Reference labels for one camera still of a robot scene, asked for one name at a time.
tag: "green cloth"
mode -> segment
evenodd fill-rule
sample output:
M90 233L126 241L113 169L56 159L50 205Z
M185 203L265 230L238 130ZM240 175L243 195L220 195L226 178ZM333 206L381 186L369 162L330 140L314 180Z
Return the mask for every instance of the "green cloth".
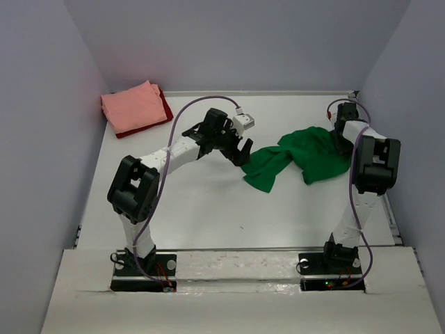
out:
M275 176L294 161L303 169L305 184L330 179L350 167L350 154L340 155L328 130L310 127L283 136L278 146L262 148L250 155L250 163L242 166L244 180L269 193Z

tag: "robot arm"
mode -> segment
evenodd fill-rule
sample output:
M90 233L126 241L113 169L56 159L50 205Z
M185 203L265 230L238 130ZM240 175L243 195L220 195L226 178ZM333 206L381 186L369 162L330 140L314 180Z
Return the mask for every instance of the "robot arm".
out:
M143 228L156 200L167 151L170 152L168 174L188 162L201 159L212 150L220 150L235 166L242 166L250 161L253 142L248 139L242 150L238 149L238 144L243 132L253 126L254 119L248 114L239 113L229 119L223 111L212 108L201 123L185 131L170 147L139 159L125 157L115 174L107 199L124 226L127 252L131 253L134 239ZM148 270L156 252L149 226L139 237L136 247L140 264Z
M351 267L357 258L361 229L374 205L396 183L401 143L378 134L367 122L358 119L354 103L340 104L330 120L334 125L331 133L338 151L352 150L360 136L351 166L350 182L361 226L357 226L353 210L348 204L324 247L325 263L342 269Z

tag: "white wall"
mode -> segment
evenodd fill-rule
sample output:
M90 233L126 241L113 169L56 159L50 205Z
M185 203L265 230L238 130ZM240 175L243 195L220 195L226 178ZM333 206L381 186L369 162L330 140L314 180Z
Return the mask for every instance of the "white wall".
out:
M410 0L65 0L111 90L358 89Z
M36 334L72 245L106 85L61 0L0 1L0 332Z
M402 142L389 197L403 241L415 246L445 325L445 2L413 0L368 76L360 100L374 127Z

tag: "folded towel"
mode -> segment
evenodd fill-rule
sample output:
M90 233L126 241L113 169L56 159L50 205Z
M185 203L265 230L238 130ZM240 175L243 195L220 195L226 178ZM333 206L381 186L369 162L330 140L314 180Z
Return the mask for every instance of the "folded towel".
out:
M102 109L116 134L167 120L159 87L148 80L129 90L102 95Z
M144 131L146 129L149 129L150 127L155 127L157 125L161 125L161 124L170 122L173 119L172 109L170 109L170 106L168 105L167 101L165 100L164 92L160 88L159 88L159 93L160 93L160 98L162 100L162 105L164 107L165 115L167 116L167 119L163 120L163 121L161 121L159 123L156 123L156 124L147 125L146 127L140 127L139 129L134 129L134 130L130 130L130 131L127 131L127 132L122 132L120 134L116 134L116 137L121 139L121 138L129 136L131 134L136 134L136 133L138 133L140 131Z

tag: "white platform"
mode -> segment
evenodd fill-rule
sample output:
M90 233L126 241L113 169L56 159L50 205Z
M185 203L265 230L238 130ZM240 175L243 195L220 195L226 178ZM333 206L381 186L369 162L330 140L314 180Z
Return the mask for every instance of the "white platform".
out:
M245 133L253 150L276 145L284 134L311 126L330 129L326 106L341 96L235 96L256 125ZM173 113L193 97L168 97ZM210 100L192 106L181 117L177 135L202 121L211 107L234 114L230 102ZM121 248L124 233L106 194L120 160L140 157L166 145L172 123L116 139L107 126L83 217L78 247ZM167 179L151 223L160 249L268 248L322 246L348 204L348 175L307 186L291 164L277 176L271 193L243 181L243 172L221 153L182 167ZM382 203L376 205L365 233L371 245L394 245Z
M179 252L177 293L116 293L111 251L65 251L42 334L441 333L411 248L373 249L366 294L300 292L291 282L298 253L284 251L227 252L225 261L219 252ZM359 256L366 267L365 248ZM182 287L189 278L237 280Z

